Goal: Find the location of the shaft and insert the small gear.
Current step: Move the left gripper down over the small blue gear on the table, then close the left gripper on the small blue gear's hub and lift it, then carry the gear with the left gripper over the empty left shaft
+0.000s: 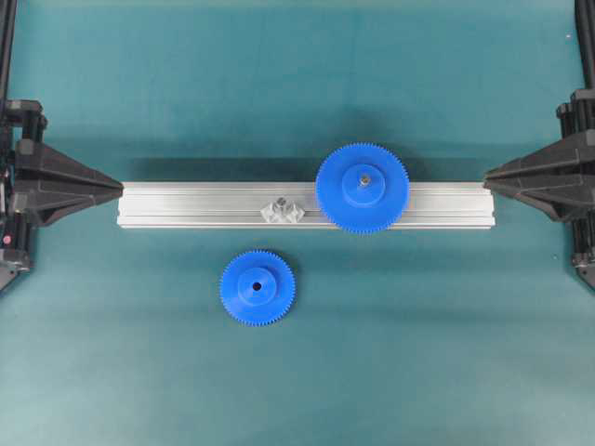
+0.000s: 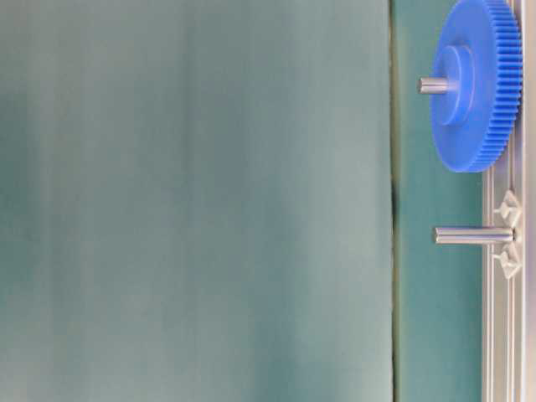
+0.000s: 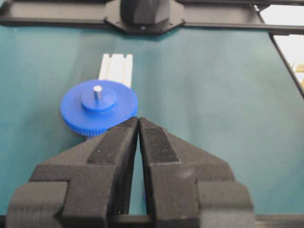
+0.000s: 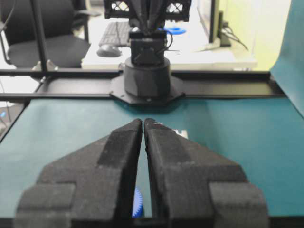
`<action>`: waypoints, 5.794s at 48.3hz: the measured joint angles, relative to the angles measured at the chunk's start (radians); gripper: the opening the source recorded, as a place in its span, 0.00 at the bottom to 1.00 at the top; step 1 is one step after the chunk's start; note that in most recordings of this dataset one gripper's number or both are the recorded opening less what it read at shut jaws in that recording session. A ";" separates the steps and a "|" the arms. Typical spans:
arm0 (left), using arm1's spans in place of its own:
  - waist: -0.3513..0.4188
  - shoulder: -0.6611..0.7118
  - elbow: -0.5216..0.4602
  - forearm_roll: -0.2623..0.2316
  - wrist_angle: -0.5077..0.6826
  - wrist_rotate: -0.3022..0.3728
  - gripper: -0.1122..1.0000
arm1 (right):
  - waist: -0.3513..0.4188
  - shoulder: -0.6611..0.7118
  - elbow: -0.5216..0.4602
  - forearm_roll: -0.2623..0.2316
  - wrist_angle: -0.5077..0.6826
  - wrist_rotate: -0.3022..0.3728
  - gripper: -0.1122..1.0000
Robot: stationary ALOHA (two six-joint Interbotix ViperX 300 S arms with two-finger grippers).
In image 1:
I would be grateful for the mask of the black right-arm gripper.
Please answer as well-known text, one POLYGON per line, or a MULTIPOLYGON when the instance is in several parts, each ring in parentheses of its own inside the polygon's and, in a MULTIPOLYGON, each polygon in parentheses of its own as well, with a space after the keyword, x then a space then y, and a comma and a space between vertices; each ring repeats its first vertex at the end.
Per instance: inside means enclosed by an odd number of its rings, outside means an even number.
POLYGON ((515 158, 489 170, 484 187, 493 193, 526 204, 546 215, 550 220, 570 223, 573 235, 572 265, 582 281, 594 280, 594 205, 582 214, 582 209, 549 198, 539 198, 515 188, 498 185, 495 181, 524 178, 532 175, 554 174, 557 170, 579 165, 582 137, 575 133, 594 129, 594 89, 577 89, 569 102, 556 111, 562 137, 538 151, 515 158))

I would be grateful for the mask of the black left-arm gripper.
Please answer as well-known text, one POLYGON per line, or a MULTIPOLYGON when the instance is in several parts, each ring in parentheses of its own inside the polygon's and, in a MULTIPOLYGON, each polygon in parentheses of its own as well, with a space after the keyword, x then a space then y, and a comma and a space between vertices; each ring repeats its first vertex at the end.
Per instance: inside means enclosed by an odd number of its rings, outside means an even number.
POLYGON ((81 164, 41 141, 47 120, 34 100, 1 101, 1 273, 28 272, 32 266, 32 224, 47 227, 58 220, 119 199, 123 184, 81 164), (14 129, 22 130, 16 149, 14 129), (17 172, 30 180, 55 180, 61 184, 101 187, 91 193, 28 190, 14 192, 17 172))

